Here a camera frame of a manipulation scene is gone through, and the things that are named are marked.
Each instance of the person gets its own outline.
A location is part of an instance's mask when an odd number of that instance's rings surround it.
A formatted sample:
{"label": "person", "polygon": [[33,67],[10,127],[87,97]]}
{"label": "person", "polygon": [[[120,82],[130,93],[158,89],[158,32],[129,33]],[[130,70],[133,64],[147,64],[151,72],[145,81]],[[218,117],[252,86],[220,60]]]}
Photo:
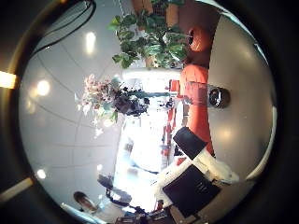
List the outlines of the person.
{"label": "person", "polygon": [[[110,195],[111,191],[120,196],[119,200],[114,200]],[[122,208],[129,205],[132,197],[125,191],[108,186],[106,196],[109,198],[109,202],[104,205],[96,205],[84,192],[76,191],[74,193],[74,199],[85,212],[100,218],[106,223],[115,223],[118,217],[125,217],[129,214],[122,210]]]}

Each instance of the recessed light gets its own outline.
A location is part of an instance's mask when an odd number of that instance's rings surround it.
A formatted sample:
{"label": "recessed light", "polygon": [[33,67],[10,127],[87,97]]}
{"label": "recessed light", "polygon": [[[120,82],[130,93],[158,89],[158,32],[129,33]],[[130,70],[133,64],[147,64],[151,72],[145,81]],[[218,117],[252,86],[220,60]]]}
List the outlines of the recessed light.
{"label": "recessed light", "polygon": [[96,39],[96,37],[95,37],[95,34],[93,32],[89,32],[85,36],[86,51],[87,51],[88,54],[93,53],[95,39]]}
{"label": "recessed light", "polygon": [[50,84],[47,80],[41,80],[37,83],[37,94],[38,95],[47,95],[50,91]]}
{"label": "recessed light", "polygon": [[46,178],[46,173],[43,169],[39,169],[37,172],[37,176],[41,179],[45,179]]}
{"label": "recessed light", "polygon": [[97,171],[101,171],[103,169],[103,165],[102,164],[98,164],[97,166],[96,166],[96,170]]}

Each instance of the ceiling light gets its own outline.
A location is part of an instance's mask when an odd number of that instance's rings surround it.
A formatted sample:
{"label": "ceiling light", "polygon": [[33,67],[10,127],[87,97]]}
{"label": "ceiling light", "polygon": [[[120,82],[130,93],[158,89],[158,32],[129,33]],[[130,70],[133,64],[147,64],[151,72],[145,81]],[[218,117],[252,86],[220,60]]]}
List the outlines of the ceiling light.
{"label": "ceiling light", "polygon": [[39,169],[37,172],[37,176],[41,179],[45,179],[46,178],[46,173],[43,169]]}
{"label": "ceiling light", "polygon": [[108,127],[110,127],[112,124],[114,124],[114,122],[113,122],[111,119],[105,119],[103,124],[104,124],[105,127],[108,128]]}
{"label": "ceiling light", "polygon": [[0,87],[14,89],[16,78],[16,75],[0,71]]}
{"label": "ceiling light", "polygon": [[97,166],[96,166],[96,170],[97,171],[101,171],[103,169],[103,165],[102,164],[98,164]]}
{"label": "ceiling light", "polygon": [[89,32],[85,36],[86,51],[87,51],[88,54],[93,53],[95,39],[96,39],[96,37],[95,37],[95,34],[93,32]]}
{"label": "ceiling light", "polygon": [[47,95],[50,91],[50,84],[46,80],[41,80],[37,83],[37,94],[38,95]]}

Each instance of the cable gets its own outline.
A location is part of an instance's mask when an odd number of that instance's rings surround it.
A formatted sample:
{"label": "cable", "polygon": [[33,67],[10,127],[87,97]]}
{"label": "cable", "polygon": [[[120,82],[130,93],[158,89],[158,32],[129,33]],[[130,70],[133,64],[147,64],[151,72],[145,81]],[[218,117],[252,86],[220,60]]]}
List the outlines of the cable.
{"label": "cable", "polygon": [[62,25],[61,27],[58,27],[58,28],[56,28],[56,29],[54,29],[52,31],[49,31],[49,32],[45,33],[43,35],[43,37],[45,37],[47,35],[51,35],[51,34],[55,33],[56,31],[59,31],[59,30],[65,28],[66,26],[68,26],[69,24],[73,23],[76,19],[78,19],[80,16],[82,16],[91,7],[91,5],[92,5],[92,3],[90,3],[89,5],[87,5],[87,7],[80,14],[78,14],[76,16],[76,18],[74,18],[72,21],[66,23],[65,25]]}
{"label": "cable", "polygon": [[89,15],[89,17],[81,24],[79,25],[78,27],[76,27],[74,30],[72,30],[71,32],[69,32],[68,34],[64,35],[63,37],[53,41],[53,42],[50,42],[49,44],[43,46],[43,47],[40,47],[39,49],[36,49],[31,55],[30,55],[30,58],[32,58],[33,56],[35,56],[39,51],[43,50],[43,49],[47,49],[55,44],[58,44],[59,42],[61,42],[62,40],[66,39],[67,37],[69,37],[70,35],[72,35],[73,33],[75,33],[79,28],[81,28],[83,25],[85,25],[93,16],[95,10],[96,10],[96,3],[94,2],[94,0],[85,0],[85,1],[90,1],[90,5],[93,5],[93,10],[91,12],[91,14]]}
{"label": "cable", "polygon": [[125,12],[123,11],[122,4],[121,4],[121,0],[119,0],[119,4],[120,4],[120,8],[121,8],[121,13],[122,13],[122,16],[124,17],[124,15],[125,15]]}

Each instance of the white ceiling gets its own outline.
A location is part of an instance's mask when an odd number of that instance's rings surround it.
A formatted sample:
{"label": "white ceiling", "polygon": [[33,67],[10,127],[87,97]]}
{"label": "white ceiling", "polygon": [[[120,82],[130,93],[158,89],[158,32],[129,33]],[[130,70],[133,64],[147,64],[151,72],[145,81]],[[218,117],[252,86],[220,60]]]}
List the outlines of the white ceiling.
{"label": "white ceiling", "polygon": [[[124,11],[133,11],[131,1],[123,2]],[[105,128],[94,139],[92,115],[85,117],[77,111],[74,94],[83,93],[83,79],[89,74],[112,77],[121,74],[121,68],[111,57],[120,51],[117,38],[107,29],[115,15],[121,15],[118,1],[97,0],[92,19],[71,36],[37,53],[25,70],[21,83],[20,125],[21,137],[28,160],[34,171],[44,169],[47,177],[41,180],[45,190],[57,203],[75,207],[73,192],[82,190],[97,201],[104,188],[96,181],[96,166],[103,164],[104,174],[113,174],[123,118]],[[84,6],[77,5],[71,13],[53,24],[59,27],[74,18]],[[43,38],[36,48],[44,46],[73,30],[89,15],[82,17],[53,35]],[[96,36],[94,53],[85,49],[85,35]],[[38,81],[47,80],[50,92],[38,96]]]}

